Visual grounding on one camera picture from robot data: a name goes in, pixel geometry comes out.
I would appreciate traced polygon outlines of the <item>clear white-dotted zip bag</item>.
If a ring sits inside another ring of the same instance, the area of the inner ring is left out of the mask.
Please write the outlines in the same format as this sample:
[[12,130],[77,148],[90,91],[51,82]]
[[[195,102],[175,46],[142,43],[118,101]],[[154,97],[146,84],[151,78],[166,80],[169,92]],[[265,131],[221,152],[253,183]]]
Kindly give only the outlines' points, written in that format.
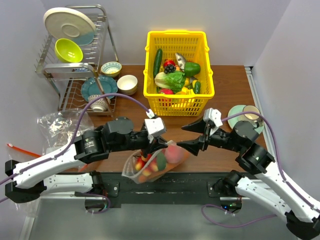
[[141,150],[135,151],[127,158],[121,175],[136,184],[154,182],[189,158],[190,153],[177,146],[176,142],[170,140],[167,144],[167,148],[147,157],[143,157]]

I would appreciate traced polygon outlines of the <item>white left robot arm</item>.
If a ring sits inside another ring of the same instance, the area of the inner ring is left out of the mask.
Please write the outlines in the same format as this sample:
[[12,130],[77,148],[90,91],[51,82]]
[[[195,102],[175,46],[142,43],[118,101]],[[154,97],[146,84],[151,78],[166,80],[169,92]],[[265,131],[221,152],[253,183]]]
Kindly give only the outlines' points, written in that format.
[[141,150],[146,157],[168,147],[161,136],[165,132],[160,117],[145,119],[140,131],[134,131],[129,118],[118,117],[34,160],[9,160],[5,163],[9,179],[2,181],[5,197],[22,204],[53,193],[78,192],[99,196],[104,184],[98,173],[67,174],[64,171],[105,160],[113,152]]

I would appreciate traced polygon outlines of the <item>orange papaya slice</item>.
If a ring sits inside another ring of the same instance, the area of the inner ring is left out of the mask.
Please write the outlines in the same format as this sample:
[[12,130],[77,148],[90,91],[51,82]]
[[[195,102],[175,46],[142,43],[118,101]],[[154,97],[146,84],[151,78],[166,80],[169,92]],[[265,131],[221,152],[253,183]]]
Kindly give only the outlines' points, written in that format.
[[181,153],[178,153],[178,154],[165,153],[164,156],[167,161],[166,168],[162,171],[152,173],[149,177],[144,177],[139,172],[137,183],[142,184],[147,182],[154,182],[158,178],[162,177],[165,173],[173,170],[174,168],[182,164],[189,157],[189,155],[190,154],[186,151],[182,151]]

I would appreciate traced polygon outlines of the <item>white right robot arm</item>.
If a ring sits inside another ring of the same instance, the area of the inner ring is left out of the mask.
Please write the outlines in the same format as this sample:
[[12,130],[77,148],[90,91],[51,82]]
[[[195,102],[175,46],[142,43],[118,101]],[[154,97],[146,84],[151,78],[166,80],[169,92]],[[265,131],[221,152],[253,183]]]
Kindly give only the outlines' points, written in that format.
[[259,134],[248,121],[238,121],[231,132],[213,129],[214,123],[199,119],[182,127],[182,130],[199,133],[194,140],[177,145],[194,156],[208,146],[238,153],[235,159],[247,173],[264,182],[270,190],[257,186],[251,179],[232,170],[219,179],[212,188],[219,194],[247,197],[269,209],[286,223],[287,229],[301,240],[312,240],[320,235],[320,203],[297,186],[279,170],[276,159],[256,143]]

